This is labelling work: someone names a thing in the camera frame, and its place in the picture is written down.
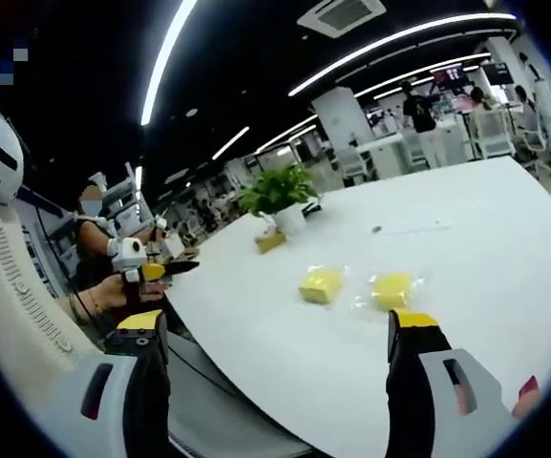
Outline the person's left hand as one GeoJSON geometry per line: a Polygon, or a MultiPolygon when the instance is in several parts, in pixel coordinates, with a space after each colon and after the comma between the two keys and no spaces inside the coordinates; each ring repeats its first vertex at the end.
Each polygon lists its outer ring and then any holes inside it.
{"type": "Polygon", "coordinates": [[[161,300],[168,285],[162,281],[143,283],[138,292],[127,294],[125,282],[120,274],[107,277],[99,284],[85,291],[88,302],[98,312],[130,307],[134,303],[147,303],[161,300]]]}

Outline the person's right hand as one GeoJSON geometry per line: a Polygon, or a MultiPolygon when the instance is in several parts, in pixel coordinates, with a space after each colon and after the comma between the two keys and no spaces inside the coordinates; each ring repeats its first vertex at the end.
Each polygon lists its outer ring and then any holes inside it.
{"type": "Polygon", "coordinates": [[[512,409],[512,415],[522,420],[528,416],[539,404],[541,391],[538,380],[531,376],[519,390],[519,398],[512,409]]]}

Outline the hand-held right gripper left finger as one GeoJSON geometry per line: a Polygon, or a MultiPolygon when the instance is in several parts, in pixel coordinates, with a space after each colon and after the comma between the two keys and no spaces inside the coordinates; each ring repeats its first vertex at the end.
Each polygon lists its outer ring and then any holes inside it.
{"type": "Polygon", "coordinates": [[[53,384],[46,434],[67,457],[168,456],[167,364],[165,314],[128,317],[53,384]]]}

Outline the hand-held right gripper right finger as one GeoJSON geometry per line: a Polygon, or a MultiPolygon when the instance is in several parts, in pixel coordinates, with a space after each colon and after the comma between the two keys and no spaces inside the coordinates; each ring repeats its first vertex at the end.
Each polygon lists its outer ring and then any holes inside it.
{"type": "Polygon", "coordinates": [[[487,457],[518,424],[498,380],[425,313],[389,311],[388,364],[388,457],[487,457]]]}

